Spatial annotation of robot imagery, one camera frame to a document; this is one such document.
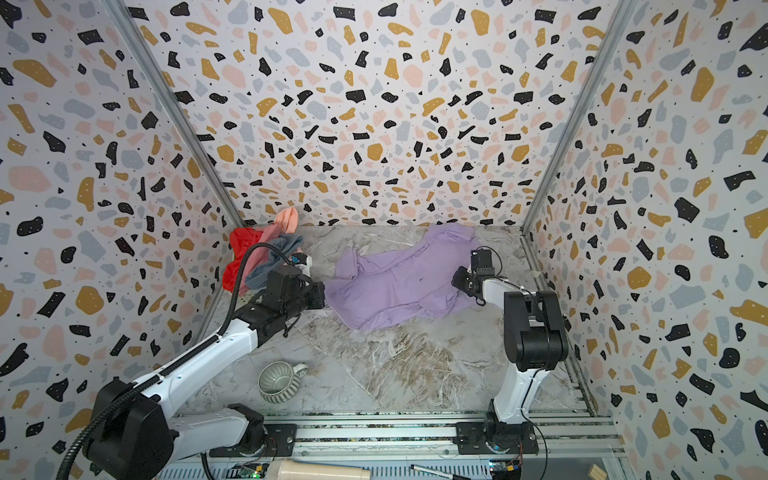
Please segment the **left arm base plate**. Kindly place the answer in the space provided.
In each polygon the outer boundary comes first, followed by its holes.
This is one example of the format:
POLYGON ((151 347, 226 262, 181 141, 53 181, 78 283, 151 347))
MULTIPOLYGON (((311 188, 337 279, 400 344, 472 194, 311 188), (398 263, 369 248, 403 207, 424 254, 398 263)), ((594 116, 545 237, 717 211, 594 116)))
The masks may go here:
POLYGON ((215 448, 208 455, 213 458, 287 458, 293 454, 296 436, 296 424, 249 427, 239 443, 215 448))

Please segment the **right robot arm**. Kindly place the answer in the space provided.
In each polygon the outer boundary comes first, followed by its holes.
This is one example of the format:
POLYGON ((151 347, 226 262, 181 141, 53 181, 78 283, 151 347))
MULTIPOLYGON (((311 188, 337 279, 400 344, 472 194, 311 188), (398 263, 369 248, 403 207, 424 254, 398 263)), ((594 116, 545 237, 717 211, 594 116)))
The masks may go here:
POLYGON ((471 252, 470 266, 455 272, 452 285, 480 305, 501 310, 503 346, 509 361, 502 386, 491 400, 478 433, 460 433, 471 448, 480 443, 492 452, 515 447, 537 452, 529 419, 530 405, 541 383, 568 356, 568 341, 557 295, 532 291, 501 277, 493 264, 495 251, 471 252))

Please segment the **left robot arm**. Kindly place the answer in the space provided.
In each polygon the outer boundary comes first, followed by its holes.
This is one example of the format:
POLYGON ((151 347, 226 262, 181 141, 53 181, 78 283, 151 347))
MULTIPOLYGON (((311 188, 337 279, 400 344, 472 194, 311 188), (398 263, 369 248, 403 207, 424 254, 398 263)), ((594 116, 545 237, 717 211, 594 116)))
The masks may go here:
POLYGON ((152 479, 171 463, 214 449, 257 454, 272 447, 263 415, 240 403, 189 417, 177 412, 228 366, 274 336, 288 335, 304 311, 324 306, 323 283, 296 266, 271 271, 265 289, 243 307, 231 307, 220 328, 196 346, 132 382, 105 385, 58 478, 68 477, 79 454, 115 479, 152 479))

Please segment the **lilac t shirt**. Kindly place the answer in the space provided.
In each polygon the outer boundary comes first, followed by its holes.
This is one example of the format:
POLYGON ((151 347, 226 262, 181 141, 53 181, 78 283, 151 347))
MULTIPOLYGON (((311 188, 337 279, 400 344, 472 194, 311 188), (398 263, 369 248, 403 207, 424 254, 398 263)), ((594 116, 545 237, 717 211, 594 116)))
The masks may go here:
POLYGON ((337 262, 335 277, 324 282, 326 304, 355 330, 461 312, 473 300, 452 279, 478 246, 472 227, 446 224, 431 226, 405 250, 360 256, 348 249, 337 262))

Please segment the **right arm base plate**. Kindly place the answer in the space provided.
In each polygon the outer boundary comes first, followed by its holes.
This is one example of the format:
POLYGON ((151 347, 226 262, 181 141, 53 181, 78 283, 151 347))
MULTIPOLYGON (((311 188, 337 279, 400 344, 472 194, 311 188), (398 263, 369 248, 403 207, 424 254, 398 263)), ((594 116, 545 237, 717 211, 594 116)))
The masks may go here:
POLYGON ((537 454, 539 446, 533 424, 459 422, 453 443, 460 455, 537 454))

